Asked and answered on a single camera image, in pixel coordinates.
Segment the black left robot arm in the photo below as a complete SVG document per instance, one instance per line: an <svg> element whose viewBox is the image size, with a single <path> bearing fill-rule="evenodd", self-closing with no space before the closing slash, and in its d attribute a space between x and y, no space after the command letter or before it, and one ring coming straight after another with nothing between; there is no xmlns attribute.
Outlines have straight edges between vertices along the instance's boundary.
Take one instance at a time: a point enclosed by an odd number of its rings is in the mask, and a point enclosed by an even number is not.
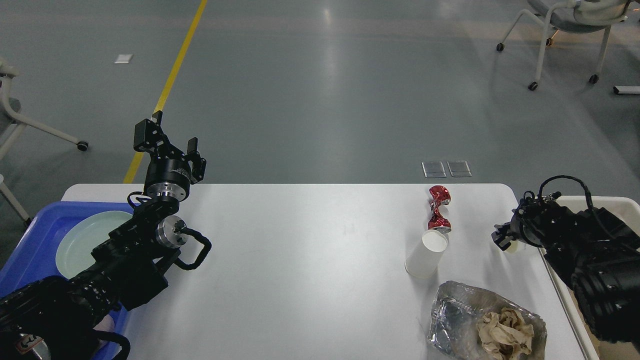
<svg viewBox="0 0 640 360"><path fill-rule="evenodd" d="M129 201L132 218L110 231L91 251L87 269L66 279L46 276L1 299L3 360L89 360L101 342L117 344L116 360L126 360L130 340L99 330L110 312L146 305L168 287L167 270L198 268L210 240L178 217L190 187L203 180L206 160L192 137L183 152L162 130L162 111L140 121L134 150L150 155L144 188Z"/></svg>

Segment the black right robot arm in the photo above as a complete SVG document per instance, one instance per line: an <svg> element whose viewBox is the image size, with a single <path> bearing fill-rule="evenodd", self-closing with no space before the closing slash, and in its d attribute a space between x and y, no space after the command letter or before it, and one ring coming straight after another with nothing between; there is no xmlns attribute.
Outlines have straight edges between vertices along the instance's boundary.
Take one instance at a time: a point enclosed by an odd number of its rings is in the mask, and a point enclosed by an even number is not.
<svg viewBox="0 0 640 360"><path fill-rule="evenodd" d="M559 191L544 194L551 180L567 179L583 189L586 208L560 205ZM526 191L510 221L497 224L491 237L502 251L517 241L544 249L544 258L574 293L578 308L596 338L639 346L639 236L620 218L595 207L580 178L556 175L538 191Z"/></svg>

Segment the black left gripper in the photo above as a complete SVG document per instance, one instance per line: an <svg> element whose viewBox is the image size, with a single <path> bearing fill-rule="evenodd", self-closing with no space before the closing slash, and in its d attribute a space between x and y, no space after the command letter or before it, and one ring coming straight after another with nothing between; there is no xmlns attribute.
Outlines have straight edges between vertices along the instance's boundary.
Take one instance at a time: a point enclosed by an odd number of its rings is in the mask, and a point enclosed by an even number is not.
<svg viewBox="0 0 640 360"><path fill-rule="evenodd" d="M201 182L207 160L198 151L198 138L187 142L187 152L172 154L169 137L162 130L163 111L156 111L135 125L133 150L151 157L144 182L144 195L149 198L170 197L182 202L190 195L190 187Z"/></svg>

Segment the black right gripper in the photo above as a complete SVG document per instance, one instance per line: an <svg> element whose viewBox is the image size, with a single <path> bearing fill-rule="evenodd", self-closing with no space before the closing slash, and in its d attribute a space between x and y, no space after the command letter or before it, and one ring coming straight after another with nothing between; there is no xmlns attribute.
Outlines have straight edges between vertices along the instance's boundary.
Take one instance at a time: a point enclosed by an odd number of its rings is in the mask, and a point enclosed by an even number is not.
<svg viewBox="0 0 640 360"><path fill-rule="evenodd" d="M513 215L509 224L496 224L491 233L493 243L501 251L507 251L514 242L527 244L535 248L543 248L541 232L537 221L539 210L512 210Z"/></svg>

